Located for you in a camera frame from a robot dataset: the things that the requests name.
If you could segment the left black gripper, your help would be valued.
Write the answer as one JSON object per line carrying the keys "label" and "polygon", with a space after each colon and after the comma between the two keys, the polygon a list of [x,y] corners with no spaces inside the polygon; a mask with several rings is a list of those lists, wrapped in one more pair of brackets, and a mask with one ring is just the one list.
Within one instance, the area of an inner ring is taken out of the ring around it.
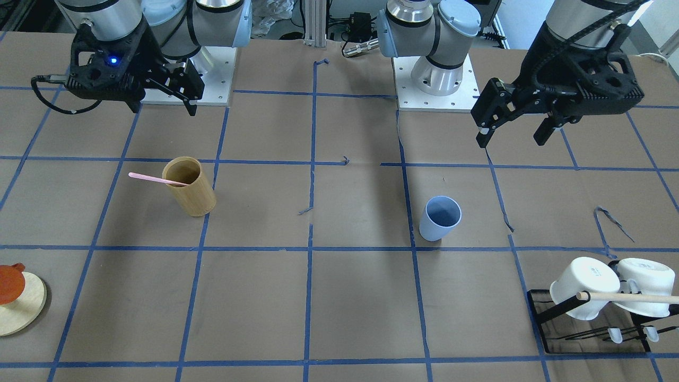
{"label": "left black gripper", "polygon": [[557,94],[536,92],[532,81],[537,65],[562,43],[543,24],[521,64],[518,78],[512,83],[514,86],[491,78],[475,101],[471,116],[478,127],[477,144],[485,149],[495,130],[509,121],[511,101],[527,114],[556,113],[548,114],[536,129],[533,139],[538,146],[544,146],[569,118],[622,114],[636,106],[645,93],[628,57],[620,49],[630,31],[630,27],[620,25],[604,48],[585,50],[569,46],[541,67],[536,75],[538,82],[562,91]]}

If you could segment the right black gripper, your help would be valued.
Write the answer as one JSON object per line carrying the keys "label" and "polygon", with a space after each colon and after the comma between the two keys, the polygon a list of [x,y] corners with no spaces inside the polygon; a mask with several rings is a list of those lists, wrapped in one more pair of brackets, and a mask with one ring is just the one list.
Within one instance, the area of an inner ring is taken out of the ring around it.
{"label": "right black gripper", "polygon": [[145,89],[156,89],[179,99],[196,116],[205,87],[201,75],[191,61],[169,63],[168,69],[167,63],[146,21],[114,41],[97,39],[92,26],[82,23],[71,44],[66,89],[85,100],[125,102],[133,113]]}

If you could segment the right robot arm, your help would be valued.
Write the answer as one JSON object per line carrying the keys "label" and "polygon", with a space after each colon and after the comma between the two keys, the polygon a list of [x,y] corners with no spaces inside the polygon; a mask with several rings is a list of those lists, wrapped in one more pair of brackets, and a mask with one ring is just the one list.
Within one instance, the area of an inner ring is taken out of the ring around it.
{"label": "right robot arm", "polygon": [[238,48],[250,40],[250,1],[58,1],[76,28],[60,84],[80,99],[228,106]]}

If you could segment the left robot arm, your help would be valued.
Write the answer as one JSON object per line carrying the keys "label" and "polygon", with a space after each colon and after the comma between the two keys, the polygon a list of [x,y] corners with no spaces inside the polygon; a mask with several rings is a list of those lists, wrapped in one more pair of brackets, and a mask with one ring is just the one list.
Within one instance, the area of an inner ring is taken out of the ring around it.
{"label": "left robot arm", "polygon": [[[534,133],[544,145],[552,133],[583,116],[618,115],[642,101],[621,44],[641,1],[555,1],[513,82],[489,79],[471,109],[485,148],[502,124],[525,114],[545,115]],[[381,53],[417,57],[412,79],[434,96],[456,92],[462,66],[481,29],[466,1],[388,1],[377,18]]]}

